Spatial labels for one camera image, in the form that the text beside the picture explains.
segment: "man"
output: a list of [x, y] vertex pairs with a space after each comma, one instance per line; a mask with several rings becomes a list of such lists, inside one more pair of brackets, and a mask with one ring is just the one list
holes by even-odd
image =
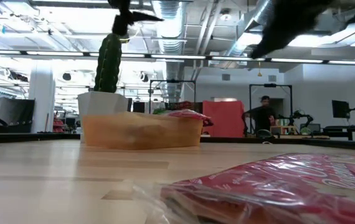
[[275, 111], [269, 106], [270, 97], [263, 96], [261, 98], [262, 106], [245, 112], [245, 116], [251, 116], [255, 120], [255, 133], [259, 130], [266, 129], [270, 131], [270, 126], [275, 125]]

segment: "white plant pot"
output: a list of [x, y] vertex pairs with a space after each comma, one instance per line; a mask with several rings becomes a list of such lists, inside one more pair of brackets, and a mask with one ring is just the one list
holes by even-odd
[[[116, 114], [128, 110], [128, 99], [121, 94], [90, 91], [78, 95], [78, 107], [81, 118], [85, 115]], [[82, 128], [81, 142], [84, 142], [83, 135]]]

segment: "white wall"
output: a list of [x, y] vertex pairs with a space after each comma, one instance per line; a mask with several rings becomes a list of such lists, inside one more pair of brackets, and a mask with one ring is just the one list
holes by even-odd
[[[322, 127], [348, 125], [345, 119], [333, 118], [331, 100], [347, 101], [355, 107], [355, 66], [300, 65], [286, 72], [284, 80], [293, 85], [294, 110], [312, 115], [313, 122]], [[349, 122], [355, 125], [355, 111]]]
[[[222, 74], [230, 74], [230, 81], [222, 81]], [[249, 109], [249, 85], [265, 84], [269, 75], [276, 75], [276, 84], [284, 84], [284, 74], [278, 69], [261, 69], [262, 77], [258, 76], [259, 70], [248, 71], [243, 69], [221, 70], [219, 68], [203, 68], [197, 79], [197, 101], [211, 100], [212, 97], [236, 98], [244, 104], [245, 110]], [[185, 69], [186, 80], [190, 79], [191, 68]], [[288, 98], [288, 95], [281, 88], [252, 87], [252, 107], [260, 105], [260, 98], [268, 95], [272, 98]], [[185, 85], [182, 91], [182, 100], [193, 101], [192, 90]]]

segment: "table surface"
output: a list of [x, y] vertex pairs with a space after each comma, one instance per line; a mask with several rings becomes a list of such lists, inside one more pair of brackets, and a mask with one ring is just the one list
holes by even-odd
[[288, 152], [355, 154], [305, 145], [201, 144], [122, 151], [78, 140], [0, 144], [0, 223], [142, 224], [133, 184], [170, 183]]

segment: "cactus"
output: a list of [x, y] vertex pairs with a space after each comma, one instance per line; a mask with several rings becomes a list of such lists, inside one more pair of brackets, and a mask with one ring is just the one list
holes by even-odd
[[108, 34], [99, 50], [95, 91], [116, 92], [121, 64], [121, 41], [117, 34]]

